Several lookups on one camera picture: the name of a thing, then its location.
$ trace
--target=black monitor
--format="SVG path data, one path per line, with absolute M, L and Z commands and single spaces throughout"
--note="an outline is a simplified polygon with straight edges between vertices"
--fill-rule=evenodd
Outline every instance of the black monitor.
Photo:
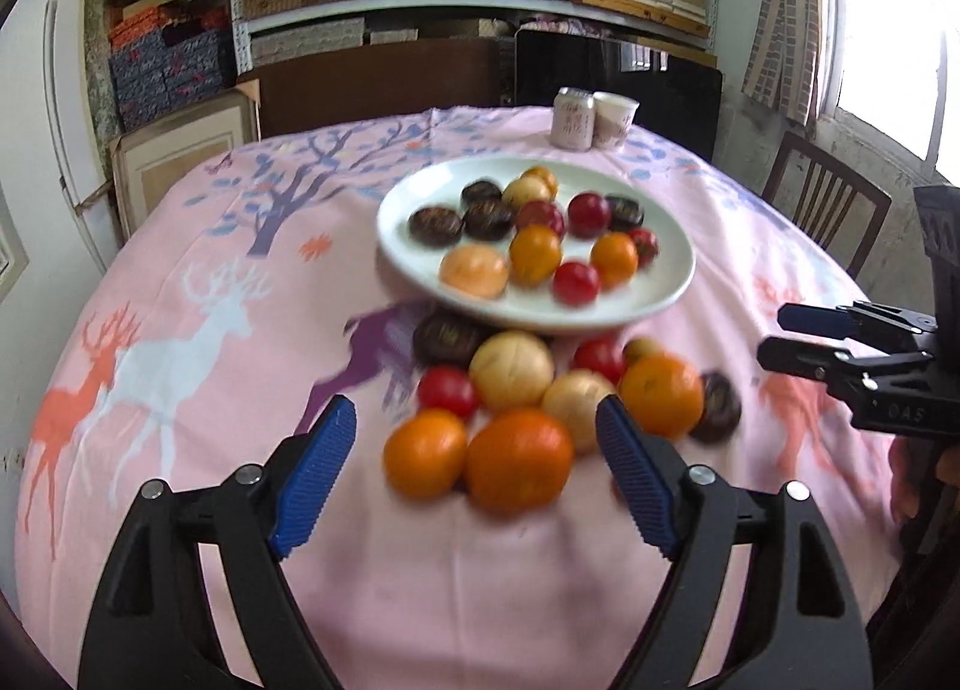
M 640 102 L 634 123 L 673 140 L 706 161 L 720 116 L 719 70 L 625 41 L 559 32 L 517 32 L 517 105 L 553 104 L 572 86 L 614 92 Z

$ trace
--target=metal screw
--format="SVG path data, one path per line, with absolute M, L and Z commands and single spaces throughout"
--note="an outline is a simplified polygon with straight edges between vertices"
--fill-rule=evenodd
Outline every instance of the metal screw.
M 701 484 L 703 487 L 717 481 L 717 474 L 713 472 L 712 468 L 707 468 L 706 465 L 693 465 L 687 473 L 693 484 Z
M 140 488 L 141 498 L 146 498 L 148 501 L 155 501 L 162 494 L 163 482 L 160 479 L 150 479 Z
M 237 469 L 237 472 L 233 474 L 233 477 L 239 484 L 249 487 L 251 484 L 256 484 L 263 478 L 263 468 L 255 463 L 242 465 Z
M 803 482 L 787 482 L 786 494 L 795 501 L 805 501 L 810 497 L 810 490 Z

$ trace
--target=chocolate cookie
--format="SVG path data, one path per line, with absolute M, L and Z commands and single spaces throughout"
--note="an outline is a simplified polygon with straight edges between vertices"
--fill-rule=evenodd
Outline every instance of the chocolate cookie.
M 704 413 L 690 437 L 705 444 L 722 443 L 740 424 L 740 396 L 730 379 L 719 371 L 704 373 L 703 382 Z
M 614 232 L 630 232 L 643 224 L 644 210 L 637 200 L 608 194 L 607 202 L 610 203 L 610 229 Z
M 503 196 L 503 191 L 498 185 L 486 178 L 481 178 L 464 187 L 464 190 L 460 192 L 460 202 L 464 208 L 469 208 L 474 203 L 484 200 L 498 200 L 501 196 Z
M 464 222 L 456 211 L 440 205 L 421 208 L 410 217 L 410 236 L 431 248 L 453 246 L 459 241 Z
M 467 370 L 476 350 L 497 330 L 452 311 L 435 311 L 414 330 L 413 348 L 420 364 L 454 365 Z
M 464 229 L 474 241 L 502 241 L 514 229 L 514 211 L 500 200 L 474 203 L 464 214 Z

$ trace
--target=purple deer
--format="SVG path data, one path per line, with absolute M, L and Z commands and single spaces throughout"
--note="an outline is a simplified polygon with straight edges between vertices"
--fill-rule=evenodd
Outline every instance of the purple deer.
M 405 403 L 414 391 L 414 328 L 430 308 L 428 300 L 411 300 L 349 319 L 344 325 L 344 335 L 352 331 L 350 361 L 336 375 L 314 383 L 304 417 L 294 435 L 310 430 L 331 397 L 358 388 L 383 371 L 390 374 L 390 383 L 383 394 L 383 410 Z

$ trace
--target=white plate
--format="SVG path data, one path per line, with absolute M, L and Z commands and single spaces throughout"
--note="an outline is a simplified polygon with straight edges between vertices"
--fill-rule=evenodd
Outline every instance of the white plate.
M 566 205 L 581 191 L 622 194 L 634 198 L 646 210 L 643 226 L 656 233 L 661 255 L 635 275 L 629 284 L 602 292 L 596 302 L 582 308 L 558 303 L 549 283 L 538 289 L 508 286 L 496 300 L 482 300 L 440 283 L 440 260 L 448 249 L 430 249 L 410 236 L 410 215 L 427 205 L 444 205 L 462 212 L 460 192 L 473 181 L 488 178 L 504 188 L 535 164 L 548 167 L 560 183 L 557 204 Z M 693 278 L 696 259 L 683 228 L 660 205 L 636 187 L 610 175 L 565 161 L 534 157 L 494 156 L 444 161 L 403 179 L 380 203 L 376 215 L 377 236 L 387 258 L 412 282 L 443 303 L 502 327 L 539 332 L 589 332 L 620 327 L 673 305 Z M 492 244 L 504 253 L 510 239 Z M 564 260 L 589 260 L 593 241 L 563 238 Z

